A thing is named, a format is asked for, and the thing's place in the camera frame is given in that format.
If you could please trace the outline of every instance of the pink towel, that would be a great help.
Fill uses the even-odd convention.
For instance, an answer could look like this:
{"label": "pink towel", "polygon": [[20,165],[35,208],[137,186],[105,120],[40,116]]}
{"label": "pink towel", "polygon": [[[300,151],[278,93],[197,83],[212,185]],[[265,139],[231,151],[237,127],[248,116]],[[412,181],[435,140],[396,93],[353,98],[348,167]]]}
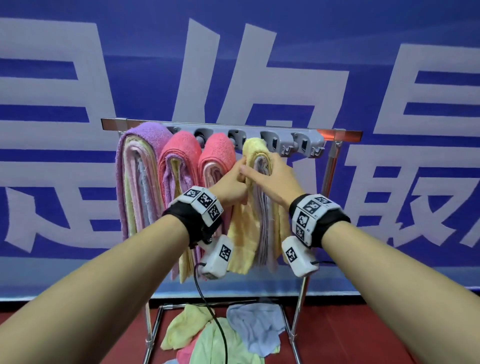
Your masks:
{"label": "pink towel", "polygon": [[[179,184],[180,192],[186,192],[195,185],[200,185],[198,178],[198,159],[202,153],[200,144],[193,134],[180,131],[173,135],[162,150],[158,160],[158,181],[162,191],[163,202],[168,206],[175,198],[176,181],[171,167],[172,160],[179,161]],[[193,251],[194,263],[200,262],[200,248]],[[179,266],[176,264],[172,269],[172,279],[179,273]]]}
{"label": "pink towel", "polygon": [[[117,200],[119,203],[121,229],[124,240],[128,238],[128,226],[125,211],[125,195],[123,187],[123,175],[125,171],[125,166],[123,165],[123,147],[125,138],[128,135],[137,135],[140,138],[144,139],[152,147],[158,160],[163,147],[172,137],[172,133],[165,126],[158,122],[144,122],[139,126],[126,131],[119,140],[117,154],[115,156],[115,163],[117,167]],[[139,154],[142,159],[145,157],[145,154],[143,154],[141,151]],[[152,198],[155,201],[161,201],[160,196],[157,196],[158,193],[156,193],[156,189],[152,187],[153,186],[150,186]],[[161,207],[159,206],[156,206],[156,209],[156,215],[157,218],[159,218],[163,211],[161,211]]]}
{"label": "pink towel", "polygon": [[177,351],[177,362],[179,362],[179,364],[190,363],[190,358],[192,357],[193,349],[195,349],[195,344],[197,343],[198,337],[200,336],[202,331],[203,330],[201,330],[198,334],[196,334],[193,337],[190,344],[188,344],[184,348]]}
{"label": "pink towel", "polygon": [[[198,174],[202,186],[212,187],[232,169],[236,161],[233,143],[225,134],[217,133],[210,136],[198,161]],[[215,236],[227,234],[231,217],[232,209],[226,209],[222,214],[222,227],[215,232]]]}

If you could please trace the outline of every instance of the light blue towel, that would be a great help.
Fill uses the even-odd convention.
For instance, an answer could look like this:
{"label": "light blue towel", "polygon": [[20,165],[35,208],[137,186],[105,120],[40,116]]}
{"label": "light blue towel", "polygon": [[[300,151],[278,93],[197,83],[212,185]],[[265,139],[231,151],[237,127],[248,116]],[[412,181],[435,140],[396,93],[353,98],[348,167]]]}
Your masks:
{"label": "light blue towel", "polygon": [[234,304],[227,310],[230,326],[238,332],[249,352],[264,358],[280,345],[285,321],[278,304]]}

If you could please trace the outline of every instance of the gray plastic hook rail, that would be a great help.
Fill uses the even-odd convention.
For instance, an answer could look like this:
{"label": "gray plastic hook rail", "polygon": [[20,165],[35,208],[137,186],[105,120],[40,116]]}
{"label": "gray plastic hook rail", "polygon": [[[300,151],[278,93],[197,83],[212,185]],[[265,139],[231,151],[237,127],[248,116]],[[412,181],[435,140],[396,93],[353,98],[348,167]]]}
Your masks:
{"label": "gray plastic hook rail", "polygon": [[[150,120],[134,119],[102,119],[103,130],[125,132],[143,122]],[[181,130],[192,133],[200,146],[205,146],[208,138],[214,133],[224,133],[232,141],[235,149],[242,150],[249,138],[262,138],[271,152],[282,157],[290,157],[301,153],[308,158],[322,155],[325,145],[324,137],[316,129],[262,127],[251,125],[198,124],[193,122],[155,121],[165,125],[173,134]]]}

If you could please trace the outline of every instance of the pile of towels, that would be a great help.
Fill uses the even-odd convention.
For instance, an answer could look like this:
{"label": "pile of towels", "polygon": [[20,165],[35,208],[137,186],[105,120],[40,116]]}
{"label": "pile of towels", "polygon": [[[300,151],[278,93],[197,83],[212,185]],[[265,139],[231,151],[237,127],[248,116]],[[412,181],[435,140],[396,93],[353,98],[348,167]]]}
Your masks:
{"label": "pile of towels", "polygon": [[[272,171],[265,142],[248,139],[243,147],[247,164],[264,174]],[[172,134],[158,122],[145,122],[120,138],[116,155],[117,200],[123,238],[136,234],[159,219],[166,207],[194,185],[211,187],[235,164],[235,149],[223,133],[210,136],[202,151],[195,136],[186,131]],[[248,204],[226,209],[215,233],[233,241],[229,271],[247,274],[250,267],[274,271],[281,243],[290,235],[288,214],[252,183]],[[183,283],[193,274],[203,251],[186,249],[171,271]]]}
{"label": "pile of towels", "polygon": [[[279,305],[236,304],[218,321],[227,339],[228,362],[263,364],[264,357],[280,352],[279,335],[285,321]],[[178,350],[175,364],[221,364],[225,346],[221,332],[206,307],[186,305],[167,328],[162,350]]]}

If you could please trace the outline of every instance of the blue backdrop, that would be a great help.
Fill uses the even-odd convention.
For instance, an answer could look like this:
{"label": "blue backdrop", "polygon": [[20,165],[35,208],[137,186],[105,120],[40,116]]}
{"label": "blue backdrop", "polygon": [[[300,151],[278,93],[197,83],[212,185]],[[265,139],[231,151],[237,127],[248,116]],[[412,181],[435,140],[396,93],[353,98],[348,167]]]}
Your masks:
{"label": "blue backdrop", "polygon": [[[0,299],[35,296],[120,237],[100,118],[363,130],[331,198],[358,226],[480,286],[480,3],[0,3]],[[309,191],[325,158],[290,158]],[[296,294],[288,267],[209,295]],[[312,294],[355,293],[335,267]],[[196,295],[165,281],[159,297]]]}

